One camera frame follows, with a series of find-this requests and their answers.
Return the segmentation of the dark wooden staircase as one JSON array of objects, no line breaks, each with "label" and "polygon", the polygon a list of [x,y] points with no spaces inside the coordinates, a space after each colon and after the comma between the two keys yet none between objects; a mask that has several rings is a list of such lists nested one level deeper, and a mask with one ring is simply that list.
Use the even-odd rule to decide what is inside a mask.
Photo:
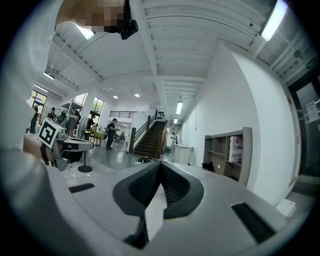
[{"label": "dark wooden staircase", "polygon": [[167,120],[164,115],[155,111],[153,116],[148,116],[147,121],[140,127],[133,127],[130,134],[128,153],[160,159],[163,143],[167,130]]}]

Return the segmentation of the grey wooden shelf unit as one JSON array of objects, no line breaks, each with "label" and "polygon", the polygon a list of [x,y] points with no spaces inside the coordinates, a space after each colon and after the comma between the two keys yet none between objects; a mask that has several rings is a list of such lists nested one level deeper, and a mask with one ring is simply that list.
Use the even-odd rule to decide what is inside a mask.
[{"label": "grey wooden shelf unit", "polygon": [[[242,135],[243,155],[242,163],[229,162],[230,137]],[[253,151],[253,136],[250,127],[217,135],[206,135],[204,138],[204,154],[202,163],[212,161],[214,172],[231,178],[243,186],[247,186]]]}]

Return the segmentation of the person's left forearm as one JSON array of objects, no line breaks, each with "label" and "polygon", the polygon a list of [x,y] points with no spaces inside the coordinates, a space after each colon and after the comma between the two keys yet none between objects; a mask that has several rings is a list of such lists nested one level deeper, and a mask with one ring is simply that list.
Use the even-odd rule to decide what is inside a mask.
[{"label": "person's left forearm", "polygon": [[43,160],[45,163],[54,161],[51,149],[29,135],[25,135],[23,138],[23,152],[31,154],[37,159]]}]

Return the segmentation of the black round-base stand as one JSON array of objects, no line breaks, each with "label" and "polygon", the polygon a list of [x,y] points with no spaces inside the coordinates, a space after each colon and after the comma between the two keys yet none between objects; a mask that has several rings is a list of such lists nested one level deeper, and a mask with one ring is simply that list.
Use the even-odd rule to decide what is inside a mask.
[{"label": "black round-base stand", "polygon": [[78,171],[81,172],[81,173],[90,173],[93,170],[93,168],[91,166],[87,165],[87,163],[86,163],[87,162],[86,161],[86,154],[87,154],[87,152],[84,151],[83,152],[83,165],[80,165],[77,168]]}]

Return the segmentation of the dark glass door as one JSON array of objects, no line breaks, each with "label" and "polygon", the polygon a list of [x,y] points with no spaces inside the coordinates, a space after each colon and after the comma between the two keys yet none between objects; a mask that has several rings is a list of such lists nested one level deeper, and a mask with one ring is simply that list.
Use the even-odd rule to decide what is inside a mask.
[{"label": "dark glass door", "polygon": [[320,177],[320,75],[289,87],[300,127],[301,175]]}]

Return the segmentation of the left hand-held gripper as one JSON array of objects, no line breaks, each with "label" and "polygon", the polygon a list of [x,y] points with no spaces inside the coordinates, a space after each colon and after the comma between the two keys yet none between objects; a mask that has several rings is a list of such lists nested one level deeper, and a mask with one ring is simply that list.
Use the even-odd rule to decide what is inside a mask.
[{"label": "left hand-held gripper", "polygon": [[61,172],[66,170],[68,164],[63,158],[63,152],[85,152],[94,147],[90,141],[70,137],[64,128],[48,118],[44,119],[38,138],[44,163],[58,168]]}]

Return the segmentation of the white purple book box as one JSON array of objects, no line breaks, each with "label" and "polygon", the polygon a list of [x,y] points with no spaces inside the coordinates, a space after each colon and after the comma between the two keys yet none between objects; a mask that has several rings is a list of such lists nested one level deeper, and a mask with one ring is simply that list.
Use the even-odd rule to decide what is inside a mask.
[{"label": "white purple book box", "polygon": [[230,163],[241,164],[243,160],[243,136],[236,135],[230,137],[229,159]]}]

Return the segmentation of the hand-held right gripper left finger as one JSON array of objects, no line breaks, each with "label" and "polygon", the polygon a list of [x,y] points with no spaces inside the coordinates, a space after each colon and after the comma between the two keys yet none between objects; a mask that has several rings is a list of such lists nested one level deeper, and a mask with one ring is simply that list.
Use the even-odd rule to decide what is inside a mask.
[{"label": "hand-held right gripper left finger", "polygon": [[160,162],[65,179],[84,211],[115,238],[142,249],[148,242],[145,211],[160,185]]}]

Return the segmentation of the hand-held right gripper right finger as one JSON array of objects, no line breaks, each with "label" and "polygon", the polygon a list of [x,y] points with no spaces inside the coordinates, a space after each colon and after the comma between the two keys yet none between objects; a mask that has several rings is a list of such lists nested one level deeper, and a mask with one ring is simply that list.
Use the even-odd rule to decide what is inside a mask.
[{"label": "hand-held right gripper right finger", "polygon": [[156,186],[164,189],[164,220],[180,222],[183,238],[197,236],[205,245],[257,245],[271,238],[287,223],[273,206],[231,178],[156,162],[149,171]]}]

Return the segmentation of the white wall socket box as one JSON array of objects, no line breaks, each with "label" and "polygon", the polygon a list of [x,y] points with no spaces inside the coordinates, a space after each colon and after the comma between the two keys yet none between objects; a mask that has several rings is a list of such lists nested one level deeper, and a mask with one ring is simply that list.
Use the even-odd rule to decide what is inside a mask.
[{"label": "white wall socket box", "polygon": [[285,217],[291,217],[296,210],[296,203],[286,198],[282,199],[275,209]]}]

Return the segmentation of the person's white shirt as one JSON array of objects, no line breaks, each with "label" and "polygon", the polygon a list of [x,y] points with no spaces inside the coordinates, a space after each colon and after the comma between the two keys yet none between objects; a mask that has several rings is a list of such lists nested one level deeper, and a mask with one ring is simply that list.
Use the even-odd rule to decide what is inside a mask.
[{"label": "person's white shirt", "polygon": [[36,189],[49,184],[42,170],[23,166],[25,129],[34,115],[27,104],[37,78],[45,71],[55,32],[56,18],[63,0],[1,0],[5,25],[17,29],[0,61],[0,199],[4,206],[5,231],[1,238],[14,254],[55,256],[34,231],[44,220],[27,227],[24,218],[43,198]]}]

